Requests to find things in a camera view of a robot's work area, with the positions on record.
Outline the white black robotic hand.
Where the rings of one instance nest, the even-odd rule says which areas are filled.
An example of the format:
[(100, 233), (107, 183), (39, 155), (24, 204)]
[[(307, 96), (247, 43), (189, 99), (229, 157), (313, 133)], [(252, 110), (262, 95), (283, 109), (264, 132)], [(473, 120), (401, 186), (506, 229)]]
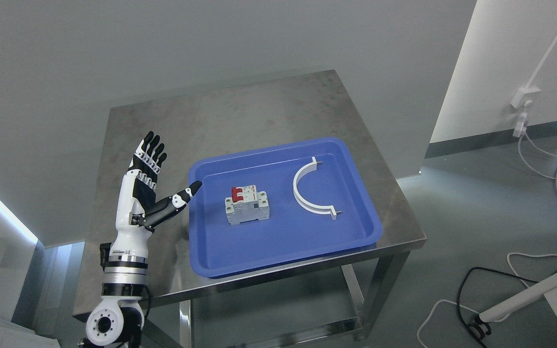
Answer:
[(133, 152), (122, 177), (115, 222), (117, 237), (110, 247), (110, 257), (146, 258), (147, 241), (156, 227), (183, 212), (203, 185), (197, 180), (182, 191), (157, 200), (155, 190), (166, 157), (161, 137), (152, 131)]

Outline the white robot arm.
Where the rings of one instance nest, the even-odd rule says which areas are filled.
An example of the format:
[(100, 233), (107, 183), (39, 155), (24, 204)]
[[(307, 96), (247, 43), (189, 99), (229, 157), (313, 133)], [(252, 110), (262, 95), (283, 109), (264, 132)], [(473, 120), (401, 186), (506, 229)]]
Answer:
[(146, 277), (148, 263), (141, 256), (110, 254), (111, 243), (102, 243), (100, 266), (105, 280), (101, 302), (89, 315), (80, 348), (139, 348), (149, 309), (142, 310), (139, 302), (144, 291), (150, 295)]

